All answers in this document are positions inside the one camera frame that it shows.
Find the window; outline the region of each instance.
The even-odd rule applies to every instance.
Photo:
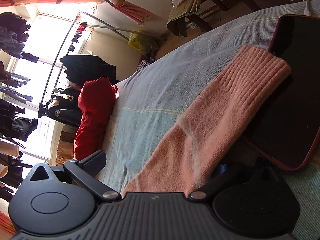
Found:
[[[72,24],[72,22],[68,20],[50,17],[48,16],[48,14],[50,14],[50,12],[52,12],[52,14],[63,12],[63,14],[61,14],[62,16],[74,15],[72,17],[70,16],[74,19],[77,12],[79,11],[79,8],[83,10],[81,5],[79,4],[73,4],[71,7],[65,5],[39,6],[38,10],[40,14],[38,14],[36,19],[31,23],[29,38],[27,42],[25,42],[24,48],[25,52],[32,53],[34,56],[39,57],[39,61],[37,63],[33,63],[28,60],[18,59],[16,60],[16,63],[12,70],[12,72],[14,73],[31,78],[27,85],[23,85],[22,87],[18,87],[15,89],[21,94],[32,96],[33,100],[32,102],[27,101],[26,104],[23,104],[10,98],[7,95],[5,96],[5,100],[22,106],[26,109],[26,113],[23,115],[24,117],[37,118],[39,103],[41,102],[41,98],[44,92],[47,78],[52,68],[52,64]],[[74,25],[64,45],[62,46],[61,52],[59,53],[58,59],[55,63],[51,77],[49,79],[43,104],[45,104],[51,98],[52,88],[55,85],[60,67],[62,65],[59,59],[66,55],[71,44],[71,40],[74,37],[78,26],[79,24]],[[81,53],[82,44],[84,44],[84,42],[88,39],[90,34],[89,31],[90,29],[87,28],[86,31],[83,32],[81,38],[78,39],[79,43],[73,44],[75,46],[75,50],[73,52],[69,52],[69,54]],[[67,78],[64,70],[65,68],[63,68],[61,71],[57,87],[64,87],[67,83]],[[55,121],[48,117],[42,117],[38,119],[38,128],[31,133],[26,143],[22,142],[22,144],[26,146],[26,148],[22,152],[45,161],[50,160],[50,147],[54,126]]]

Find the red phone case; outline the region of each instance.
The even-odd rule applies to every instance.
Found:
[[[273,37],[272,37],[272,40],[271,40],[271,43],[269,45],[269,48],[268,48],[268,51],[270,52],[271,51],[271,48],[273,47],[273,43],[274,43],[274,40],[276,38],[276,35],[277,35],[277,32],[278,32],[278,29],[279,29],[279,25],[282,21],[282,19],[284,17],[289,17],[289,16],[294,16],[294,17],[306,17],[306,18],[315,18],[315,19],[318,19],[320,20],[320,18],[318,17],[313,17],[313,16],[305,16],[305,15],[296,15],[296,14],[286,14],[286,15],[283,15],[279,18],[278,20],[278,23],[277,23],[277,26],[276,26],[276,30],[273,34]],[[314,151],[316,150],[317,146],[318,146],[318,143],[319,143],[319,139],[320,139],[320,127],[318,129],[318,132],[316,134],[316,137],[315,139],[313,140],[313,143],[306,155],[306,157],[304,158],[303,162],[296,168],[291,168],[291,167],[288,167],[286,166],[284,163],[282,163],[281,161],[275,159],[274,157],[271,157],[270,155],[268,155],[267,153],[263,152],[261,149],[259,149],[257,146],[255,146],[253,143],[251,143],[249,141],[249,139],[246,138],[246,141],[247,143],[253,147],[254,149],[256,149],[262,156],[264,156],[268,161],[270,161],[271,163],[273,163],[274,165],[276,165],[277,167],[279,167],[281,170],[284,170],[284,171],[299,171],[300,169],[302,169],[303,167],[306,166],[306,164],[310,161]]]

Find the red pillow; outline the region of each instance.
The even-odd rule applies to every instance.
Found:
[[[82,160],[101,149],[116,92],[117,87],[112,86],[107,77],[84,83],[78,97],[82,119],[76,133],[74,159]]]

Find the socks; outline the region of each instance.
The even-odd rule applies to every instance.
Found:
[[[242,46],[164,135],[122,195],[128,191],[188,195],[201,187],[290,71],[271,53]]]

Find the blue bedsheet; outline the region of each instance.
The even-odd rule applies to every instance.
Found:
[[[312,1],[310,6],[313,15],[320,15],[320,0]],[[289,4],[233,20],[118,83],[119,98],[103,144],[108,163],[98,175],[99,180],[122,191],[177,117],[231,61],[241,45],[267,49],[279,17],[303,14],[304,8],[304,2]],[[301,206],[293,234],[300,240],[316,240],[320,236],[320,150],[304,171],[284,177]]]

